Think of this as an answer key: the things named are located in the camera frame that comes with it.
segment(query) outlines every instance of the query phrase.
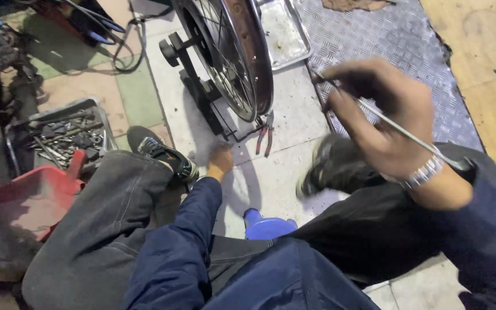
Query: black sneaker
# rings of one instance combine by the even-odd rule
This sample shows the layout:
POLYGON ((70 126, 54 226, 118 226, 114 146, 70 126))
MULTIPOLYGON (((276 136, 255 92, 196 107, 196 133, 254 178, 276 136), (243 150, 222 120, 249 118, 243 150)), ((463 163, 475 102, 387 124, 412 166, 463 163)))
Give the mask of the black sneaker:
POLYGON ((198 179, 198 167, 177 150, 166 146, 162 139, 143 126, 132 126, 127 130, 127 141, 135 154, 167 163, 175 177, 172 183, 189 183, 198 179))
POLYGON ((333 133, 313 150, 312 167, 298 180, 296 196, 304 199, 327 188, 352 194, 376 177, 381 178, 363 161, 353 142, 333 133))

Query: wheel truing stand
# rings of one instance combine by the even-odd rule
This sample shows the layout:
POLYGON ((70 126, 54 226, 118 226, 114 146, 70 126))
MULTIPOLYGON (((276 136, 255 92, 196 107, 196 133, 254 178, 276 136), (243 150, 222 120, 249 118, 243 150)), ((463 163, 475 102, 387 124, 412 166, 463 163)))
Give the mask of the wheel truing stand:
POLYGON ((179 72, 181 81, 183 82, 183 85, 185 85, 187 90, 189 90, 189 93, 195 100, 196 107, 198 108, 200 113, 202 113, 202 116, 204 116, 204 119, 210 126, 210 129, 212 130, 214 135, 222 135, 226 141, 229 141, 229 137, 232 136, 237 142, 241 142, 251 134, 258 132, 263 128, 265 124, 258 116, 255 120, 256 128, 247 132, 242 137, 237 137, 237 130, 231 130, 231 127, 229 127, 229 125, 227 124, 223 116, 221 116, 221 113, 213 103, 215 100, 221 98, 221 93, 219 93, 219 90, 212 80, 204 82, 200 80, 200 77, 198 76, 198 74, 196 74, 195 67, 192 65, 189 53, 187 52, 187 49, 189 47, 194 46, 203 39, 191 38, 186 42, 183 42, 177 32, 173 32, 168 36, 168 38, 170 39, 171 45, 169 45, 166 40, 160 41, 160 51, 162 52, 162 55, 164 55, 166 61, 168 61, 168 63, 172 67, 177 67, 179 65, 177 59, 181 60, 184 68, 179 72), (222 122, 227 126, 228 132, 225 132, 211 105, 214 106, 214 109, 217 111, 222 122))

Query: jeans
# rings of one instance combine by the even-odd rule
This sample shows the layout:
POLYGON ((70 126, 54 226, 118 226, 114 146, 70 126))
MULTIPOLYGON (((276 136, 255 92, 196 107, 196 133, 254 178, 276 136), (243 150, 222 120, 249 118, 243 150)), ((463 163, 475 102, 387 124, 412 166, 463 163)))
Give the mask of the jeans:
MULTIPOLYGON (((496 184, 496 166, 485 154, 453 144, 439 147, 451 158, 472 158, 496 184)), ((151 229, 150 214, 171 178, 157 160, 107 154, 29 266, 22 286, 27 303, 34 309, 118 309, 151 229)), ((289 235, 307 241, 360 287, 400 276, 439 253, 415 227, 419 207, 409 195, 384 180, 372 184, 289 235)), ((212 292, 272 244, 214 236, 212 292)))

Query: diamond plate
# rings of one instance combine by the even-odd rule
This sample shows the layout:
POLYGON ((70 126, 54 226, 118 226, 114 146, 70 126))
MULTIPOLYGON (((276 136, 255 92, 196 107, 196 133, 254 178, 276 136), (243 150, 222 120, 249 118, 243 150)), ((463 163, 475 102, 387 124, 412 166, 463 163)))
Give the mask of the diamond plate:
MULTIPOLYGON (((294 0, 294 5, 315 49, 308 61, 311 69, 320 72, 346 60, 384 57, 431 89, 435 141, 450 141, 483 151, 455 77, 445 63, 443 45, 418 0, 404 0, 372 12, 333 11, 323 8, 321 0, 294 0)), ((328 83, 319 85, 324 100, 330 89, 328 83)), ((363 110, 372 123, 378 120, 363 110)), ((336 132, 347 136, 336 117, 329 115, 336 132)))

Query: screwdriver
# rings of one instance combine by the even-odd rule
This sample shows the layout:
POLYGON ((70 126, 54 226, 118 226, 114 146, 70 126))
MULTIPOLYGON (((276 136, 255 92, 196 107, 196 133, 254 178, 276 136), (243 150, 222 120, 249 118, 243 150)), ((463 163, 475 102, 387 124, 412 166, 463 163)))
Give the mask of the screwdriver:
MULTIPOLYGON (((328 82, 334 88, 339 89, 338 86, 336 86, 333 82, 326 80, 325 77, 323 77, 322 74, 320 74, 319 72, 315 72, 315 74, 321 79, 321 81, 328 82)), ((397 131, 403 133, 405 136, 407 136, 408 138, 412 139, 414 142, 417 142, 418 144, 420 144, 426 150, 432 152, 432 154, 434 154, 434 155, 438 156, 439 158, 441 158, 449 166, 451 166, 451 167, 453 167, 455 169, 458 169, 458 170, 463 170, 463 171, 469 169, 470 166, 468 165, 468 163, 466 161, 457 162, 457 161, 454 161, 452 159, 449 159, 449 158, 445 157, 444 154, 442 154, 435 146, 430 146, 429 144, 424 143, 424 141, 422 141, 421 139, 417 138, 415 135, 413 135, 409 131, 405 130, 403 127, 401 127, 400 125, 396 124, 394 121, 390 120, 388 117, 384 116, 379 110, 377 110, 372 105, 369 105, 368 103, 364 102, 363 100, 361 100, 361 98, 356 98, 354 95, 352 95, 352 94, 350 94, 348 92, 345 92, 345 93, 347 93, 348 95, 350 95, 355 102, 357 102, 358 104, 364 106, 369 111, 371 111, 373 114, 375 114, 380 119, 382 119, 384 122, 390 124, 393 128, 397 129, 397 131)))

